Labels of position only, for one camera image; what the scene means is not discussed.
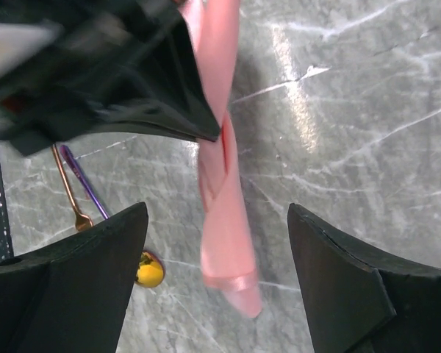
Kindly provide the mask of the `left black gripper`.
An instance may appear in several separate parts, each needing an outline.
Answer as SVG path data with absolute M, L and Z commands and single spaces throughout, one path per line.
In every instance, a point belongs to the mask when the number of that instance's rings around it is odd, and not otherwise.
M 0 1 L 0 140 L 24 155 L 96 132 L 150 135 L 96 100 L 112 50 L 144 39 L 174 1 Z

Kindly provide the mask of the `pink satin napkin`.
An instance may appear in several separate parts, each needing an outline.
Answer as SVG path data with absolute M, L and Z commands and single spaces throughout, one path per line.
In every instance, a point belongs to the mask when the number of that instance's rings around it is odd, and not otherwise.
M 206 286 L 221 290 L 241 314 L 262 309 L 257 264 L 240 185 L 238 152 L 228 111 L 239 37 L 238 1 L 186 1 L 181 13 L 207 102 L 221 127 L 215 142 L 201 140 L 198 184 L 205 219 L 201 273 Z

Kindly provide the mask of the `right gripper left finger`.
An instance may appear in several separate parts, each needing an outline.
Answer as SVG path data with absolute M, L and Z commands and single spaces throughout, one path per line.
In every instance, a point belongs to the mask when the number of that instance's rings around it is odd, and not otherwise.
M 148 228 L 139 202 L 0 263 L 0 352 L 114 352 Z

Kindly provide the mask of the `rose gold fork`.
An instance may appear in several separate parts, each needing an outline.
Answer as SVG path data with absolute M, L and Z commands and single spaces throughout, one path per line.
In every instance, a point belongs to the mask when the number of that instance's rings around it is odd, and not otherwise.
M 71 203 L 71 207 L 72 207 L 73 212 L 75 214 L 75 228 L 78 232 L 90 229 L 91 227 L 93 227 L 93 221 L 91 220 L 91 218 L 88 215 L 85 215 L 84 213 L 82 213 L 82 211 L 79 208 L 78 203 L 76 202 L 76 200 L 74 198 L 74 193 L 73 193 L 73 190 L 72 190 L 70 183 L 68 181 L 68 177 L 65 172 L 65 169 L 62 165 L 62 161 L 60 159 L 59 152 L 57 151 L 57 146 L 55 144 L 53 144 L 51 147 L 51 150 L 52 150 L 52 154 L 54 157 L 54 161 L 57 165 L 57 169 L 60 173 L 60 177 L 62 179 L 62 183 L 65 188 L 65 192 L 67 194 L 67 197 L 69 199 L 69 202 Z

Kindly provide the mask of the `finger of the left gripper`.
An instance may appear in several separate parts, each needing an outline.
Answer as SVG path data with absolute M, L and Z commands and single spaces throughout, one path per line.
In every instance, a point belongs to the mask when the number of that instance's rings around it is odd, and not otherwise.
M 97 76 L 96 100 L 114 121 L 142 124 L 151 135 L 215 141 L 221 131 L 180 14 L 164 18 L 146 38 L 132 37 L 111 51 Z

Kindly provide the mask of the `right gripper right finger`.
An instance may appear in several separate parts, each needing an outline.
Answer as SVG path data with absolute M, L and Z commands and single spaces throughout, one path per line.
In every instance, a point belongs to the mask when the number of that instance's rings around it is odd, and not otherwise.
M 441 268 L 371 246 L 299 204 L 287 225 L 316 352 L 441 352 Z

